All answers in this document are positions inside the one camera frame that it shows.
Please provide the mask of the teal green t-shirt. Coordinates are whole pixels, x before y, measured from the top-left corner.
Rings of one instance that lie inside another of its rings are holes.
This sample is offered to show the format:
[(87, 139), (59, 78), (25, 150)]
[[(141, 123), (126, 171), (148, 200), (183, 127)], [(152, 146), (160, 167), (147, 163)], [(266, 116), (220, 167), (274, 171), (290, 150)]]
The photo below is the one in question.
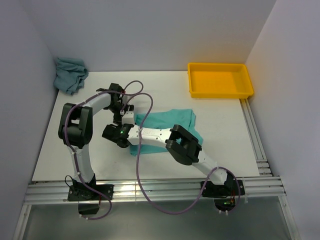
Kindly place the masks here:
[[(145, 113), (139, 113), (135, 115), (135, 123), (140, 125), (145, 117)], [(188, 130), (192, 135), (194, 135), (200, 145), (203, 144), (203, 138), (196, 131), (196, 114), (192, 109), (171, 109), (164, 112), (151, 112), (146, 120), (143, 122), (143, 126), (152, 129), (168, 129), (172, 128), (174, 125), (181, 125), (183, 128)], [(167, 152), (166, 148), (145, 145), (143, 144), (140, 149), (141, 155), (146, 154), (157, 154)], [(138, 154), (138, 146), (132, 145), (129, 148), (129, 153), (136, 157)]]

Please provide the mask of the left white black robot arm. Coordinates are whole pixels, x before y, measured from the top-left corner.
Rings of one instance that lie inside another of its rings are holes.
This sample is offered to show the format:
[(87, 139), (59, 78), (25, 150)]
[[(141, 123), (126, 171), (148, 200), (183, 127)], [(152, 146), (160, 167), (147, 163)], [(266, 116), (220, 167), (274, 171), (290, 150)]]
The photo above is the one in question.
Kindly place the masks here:
[(98, 185), (91, 166), (89, 143), (93, 137), (93, 117), (101, 110), (113, 113), (113, 123), (103, 130), (102, 137), (120, 148), (130, 146), (129, 129), (135, 123), (134, 106), (126, 102), (125, 88), (111, 83), (99, 88), (94, 96), (78, 104), (66, 103), (62, 108), (58, 137), (67, 146), (73, 163), (74, 176), (69, 186), (68, 201), (78, 202), (78, 213), (87, 220), (96, 220), (103, 200), (112, 201), (114, 186)]

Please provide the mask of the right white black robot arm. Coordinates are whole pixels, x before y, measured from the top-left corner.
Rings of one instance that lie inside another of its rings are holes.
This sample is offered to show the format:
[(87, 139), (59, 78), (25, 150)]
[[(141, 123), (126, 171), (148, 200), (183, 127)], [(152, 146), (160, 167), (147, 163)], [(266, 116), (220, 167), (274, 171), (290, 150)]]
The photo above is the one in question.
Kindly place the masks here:
[(155, 129), (128, 123), (109, 124), (102, 132), (102, 137), (120, 148), (138, 145), (165, 148), (179, 164), (195, 167), (204, 175), (210, 175), (207, 182), (200, 183), (204, 188), (203, 197), (226, 198), (245, 194), (243, 182), (237, 180), (224, 167), (218, 166), (218, 163), (204, 152), (199, 140), (181, 125)]

